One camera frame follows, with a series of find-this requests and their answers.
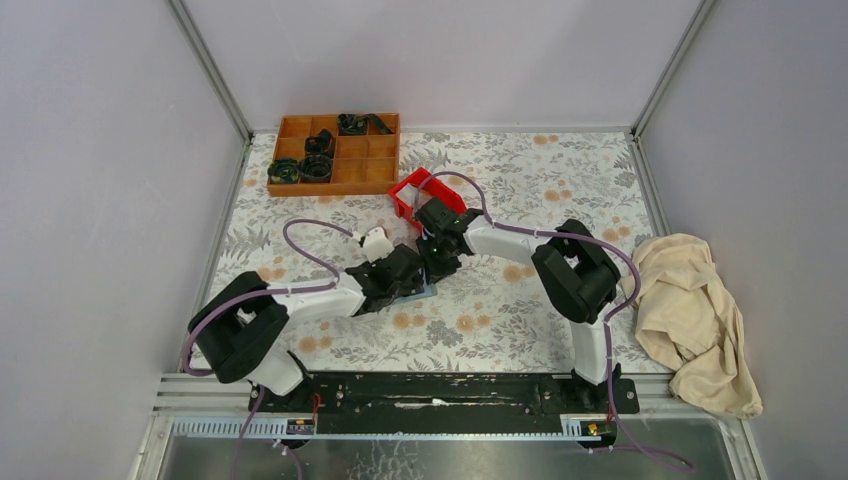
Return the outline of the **green card holder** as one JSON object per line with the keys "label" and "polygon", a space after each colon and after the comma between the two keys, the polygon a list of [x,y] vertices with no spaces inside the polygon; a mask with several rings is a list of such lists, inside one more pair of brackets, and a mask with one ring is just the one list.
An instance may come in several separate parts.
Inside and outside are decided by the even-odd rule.
{"label": "green card holder", "polygon": [[395,300],[395,304],[402,304],[427,299],[436,296],[437,293],[438,290],[435,285],[427,284],[423,287],[423,290],[421,292],[413,293],[408,296],[399,296]]}

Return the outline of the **stack of credit cards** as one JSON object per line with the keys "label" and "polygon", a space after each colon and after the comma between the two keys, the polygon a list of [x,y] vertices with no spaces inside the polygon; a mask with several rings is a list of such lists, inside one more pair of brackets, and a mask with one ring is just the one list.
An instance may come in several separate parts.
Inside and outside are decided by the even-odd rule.
{"label": "stack of credit cards", "polygon": [[407,184],[398,191],[397,197],[402,203],[408,205],[410,209],[414,210],[418,206],[419,201],[423,198],[423,193],[417,186]]}

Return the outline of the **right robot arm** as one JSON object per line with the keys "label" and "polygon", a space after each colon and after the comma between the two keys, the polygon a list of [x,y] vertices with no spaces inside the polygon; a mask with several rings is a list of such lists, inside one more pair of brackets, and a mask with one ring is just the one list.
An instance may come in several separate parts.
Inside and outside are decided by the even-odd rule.
{"label": "right robot arm", "polygon": [[571,323],[575,402],[597,412],[613,398],[599,315],[616,297],[621,274],[585,225],[569,220],[552,232],[499,224],[480,209],[459,214],[432,198],[414,213],[426,279],[437,283],[461,267],[460,257],[489,255],[532,267],[553,308]]}

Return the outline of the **red plastic bin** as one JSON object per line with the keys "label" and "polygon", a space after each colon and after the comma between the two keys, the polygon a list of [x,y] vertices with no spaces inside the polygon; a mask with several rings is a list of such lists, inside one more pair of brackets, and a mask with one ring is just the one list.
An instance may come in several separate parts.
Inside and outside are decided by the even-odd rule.
{"label": "red plastic bin", "polygon": [[418,232],[422,231],[422,225],[414,218],[415,209],[410,209],[408,205],[402,203],[397,197],[398,191],[407,184],[417,186],[423,193],[423,198],[419,201],[418,207],[422,207],[431,198],[438,198],[450,210],[457,214],[462,214],[467,210],[467,206],[462,197],[438,178],[431,179],[423,185],[423,182],[430,176],[430,171],[425,168],[418,168],[392,187],[388,192],[394,206],[396,216],[406,220]]}

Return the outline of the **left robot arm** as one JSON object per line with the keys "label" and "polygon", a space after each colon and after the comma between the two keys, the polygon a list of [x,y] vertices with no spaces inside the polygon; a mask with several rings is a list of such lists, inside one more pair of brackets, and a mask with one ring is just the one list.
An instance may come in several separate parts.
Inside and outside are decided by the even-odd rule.
{"label": "left robot arm", "polygon": [[291,320],[353,318],[378,312],[424,289],[424,261],[398,245],[387,257],[364,262],[329,282],[298,282],[272,287],[255,271],[237,276],[190,320],[187,350],[198,347],[208,364],[197,376],[222,384],[250,381],[271,391],[288,411],[309,401],[307,373],[290,352],[275,348]]}

